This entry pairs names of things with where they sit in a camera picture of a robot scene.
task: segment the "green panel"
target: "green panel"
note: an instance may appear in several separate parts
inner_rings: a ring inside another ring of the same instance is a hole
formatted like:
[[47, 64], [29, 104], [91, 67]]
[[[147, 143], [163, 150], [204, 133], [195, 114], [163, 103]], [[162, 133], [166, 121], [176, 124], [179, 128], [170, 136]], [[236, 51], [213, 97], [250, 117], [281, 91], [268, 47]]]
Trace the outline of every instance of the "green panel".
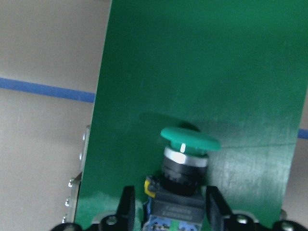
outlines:
[[115, 210], [125, 185], [141, 219], [167, 126], [218, 139], [208, 184], [276, 221], [307, 87], [307, 15], [300, 0], [114, 0], [76, 222]]

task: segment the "silver metal ring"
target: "silver metal ring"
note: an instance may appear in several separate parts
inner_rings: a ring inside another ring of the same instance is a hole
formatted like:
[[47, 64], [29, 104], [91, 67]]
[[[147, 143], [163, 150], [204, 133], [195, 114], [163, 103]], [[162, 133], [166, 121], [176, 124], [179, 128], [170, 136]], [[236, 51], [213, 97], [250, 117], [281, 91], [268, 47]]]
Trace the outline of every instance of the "silver metal ring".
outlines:
[[206, 167], [207, 166], [207, 155], [205, 155], [203, 158], [195, 157], [195, 156], [188, 156], [180, 152], [176, 152], [169, 147], [165, 148], [165, 157], [167, 157], [170, 160], [173, 160], [174, 162], [181, 164], [181, 165], [187, 165], [192, 167]]

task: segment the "blue line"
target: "blue line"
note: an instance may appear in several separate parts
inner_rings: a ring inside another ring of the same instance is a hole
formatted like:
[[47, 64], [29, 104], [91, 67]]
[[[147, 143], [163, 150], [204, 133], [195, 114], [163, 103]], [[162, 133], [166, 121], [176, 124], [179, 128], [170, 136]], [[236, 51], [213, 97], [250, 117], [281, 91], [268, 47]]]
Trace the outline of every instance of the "blue line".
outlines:
[[300, 139], [308, 140], [308, 130], [300, 129], [298, 131], [297, 137], [300, 138]]
[[0, 88], [23, 91], [39, 95], [47, 95], [47, 96], [76, 100], [87, 103], [93, 103], [95, 100], [95, 93], [91, 92], [52, 87], [48, 85], [29, 83], [29, 82], [12, 80], [1, 77], [0, 77]]

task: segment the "green push button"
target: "green push button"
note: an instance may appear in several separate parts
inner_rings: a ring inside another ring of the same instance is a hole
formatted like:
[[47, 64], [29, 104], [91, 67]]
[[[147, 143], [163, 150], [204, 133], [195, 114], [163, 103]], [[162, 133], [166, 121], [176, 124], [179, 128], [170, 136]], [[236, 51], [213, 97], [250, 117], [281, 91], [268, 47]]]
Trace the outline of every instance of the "green push button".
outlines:
[[171, 148], [175, 151], [191, 154], [204, 155], [206, 151], [220, 149], [218, 140], [201, 132], [186, 128], [166, 127], [160, 135], [171, 142]]

